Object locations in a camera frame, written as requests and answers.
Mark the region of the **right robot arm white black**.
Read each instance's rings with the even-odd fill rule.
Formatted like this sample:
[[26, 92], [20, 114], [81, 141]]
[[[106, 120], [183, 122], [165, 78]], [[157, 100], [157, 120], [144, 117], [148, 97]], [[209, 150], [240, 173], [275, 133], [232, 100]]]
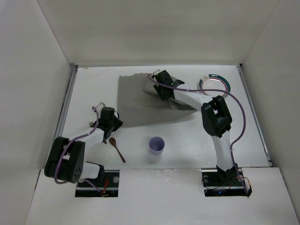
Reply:
[[225, 99], [218, 95], [210, 97], [199, 90], [192, 90], [183, 81], [173, 80], [165, 70], [148, 75], [154, 82], [154, 89], [161, 100], [176, 100], [193, 107], [201, 113], [202, 126], [213, 140], [217, 157], [217, 179], [219, 186], [232, 183], [238, 177], [230, 142], [230, 129], [233, 121]]

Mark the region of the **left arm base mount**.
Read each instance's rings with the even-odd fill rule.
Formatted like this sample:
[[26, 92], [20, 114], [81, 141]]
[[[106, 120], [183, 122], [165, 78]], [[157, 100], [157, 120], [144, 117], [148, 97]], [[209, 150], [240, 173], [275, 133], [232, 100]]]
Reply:
[[120, 170], [105, 170], [102, 178], [77, 183], [75, 197], [118, 197]]

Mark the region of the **grey cloth napkin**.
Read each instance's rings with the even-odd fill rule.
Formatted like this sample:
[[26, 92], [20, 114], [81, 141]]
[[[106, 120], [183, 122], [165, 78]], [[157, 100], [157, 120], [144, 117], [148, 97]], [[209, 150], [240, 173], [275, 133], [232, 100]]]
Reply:
[[145, 73], [119, 77], [117, 111], [123, 127], [174, 122], [197, 112], [176, 100], [162, 101], [153, 86]]

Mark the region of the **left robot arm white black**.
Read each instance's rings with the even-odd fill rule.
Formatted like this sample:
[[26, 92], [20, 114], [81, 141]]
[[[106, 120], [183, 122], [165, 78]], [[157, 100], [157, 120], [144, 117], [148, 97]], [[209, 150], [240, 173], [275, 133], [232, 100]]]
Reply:
[[86, 131], [76, 137], [59, 136], [54, 140], [44, 174], [57, 184], [85, 180], [102, 182], [104, 178], [104, 166], [86, 161], [85, 153], [100, 143], [106, 143], [123, 122], [112, 107], [103, 107], [101, 110], [93, 107], [92, 110], [97, 118]]

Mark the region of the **white plate with green rim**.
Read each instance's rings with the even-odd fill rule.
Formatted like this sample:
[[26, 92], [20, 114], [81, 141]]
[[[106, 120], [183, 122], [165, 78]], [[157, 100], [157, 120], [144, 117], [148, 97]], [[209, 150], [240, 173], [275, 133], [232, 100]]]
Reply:
[[231, 92], [230, 83], [224, 77], [216, 74], [203, 76], [198, 83], [198, 88], [200, 90], [218, 89]]

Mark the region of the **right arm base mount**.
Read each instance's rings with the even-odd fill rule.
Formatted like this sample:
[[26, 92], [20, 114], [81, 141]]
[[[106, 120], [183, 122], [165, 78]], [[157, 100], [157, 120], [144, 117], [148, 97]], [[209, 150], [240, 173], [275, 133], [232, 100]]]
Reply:
[[239, 176], [234, 172], [233, 177], [228, 181], [222, 181], [219, 174], [217, 169], [202, 170], [201, 183], [205, 197], [251, 196], [251, 183], [244, 176], [241, 168], [239, 168]]

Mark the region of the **purple plastic cup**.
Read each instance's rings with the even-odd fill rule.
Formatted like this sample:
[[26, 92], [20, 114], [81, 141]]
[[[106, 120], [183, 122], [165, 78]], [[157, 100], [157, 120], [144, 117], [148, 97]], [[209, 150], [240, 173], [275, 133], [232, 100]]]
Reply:
[[155, 156], [160, 155], [165, 148], [165, 142], [161, 137], [153, 137], [149, 141], [149, 149]]

